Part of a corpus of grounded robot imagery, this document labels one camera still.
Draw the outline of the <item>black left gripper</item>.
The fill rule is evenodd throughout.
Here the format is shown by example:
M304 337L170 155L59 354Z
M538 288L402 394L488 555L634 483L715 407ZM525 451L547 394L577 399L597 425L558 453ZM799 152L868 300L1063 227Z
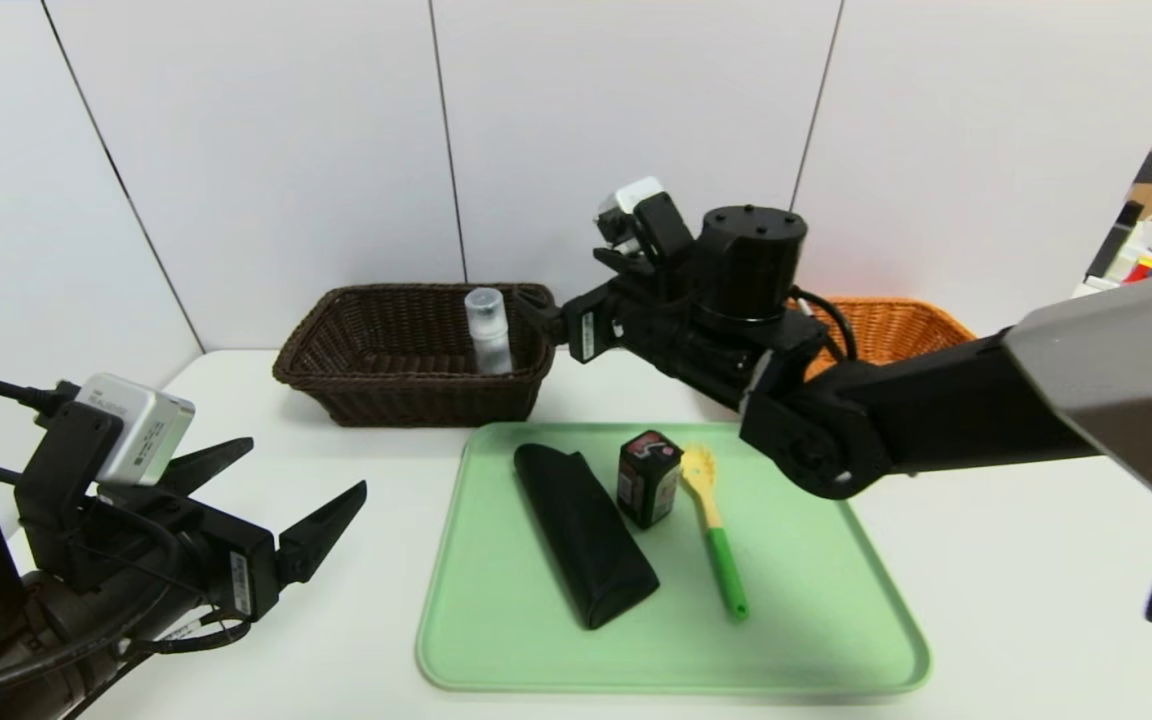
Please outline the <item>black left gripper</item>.
M26 482L20 520L36 569L29 597L50 637L81 647L55 679L114 679L151 655L218 650L305 584L369 497L361 480L279 535L200 503L197 488L251 437L174 457L151 487Z

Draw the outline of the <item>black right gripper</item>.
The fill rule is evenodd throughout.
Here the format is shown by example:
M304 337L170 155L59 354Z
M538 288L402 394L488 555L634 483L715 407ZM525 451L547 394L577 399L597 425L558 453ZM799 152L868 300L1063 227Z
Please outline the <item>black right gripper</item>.
M672 343L685 316L687 291L677 285L611 279L563 306L543 285L518 285L511 297L529 327L552 346L567 343L581 364L626 348L664 376L679 374Z

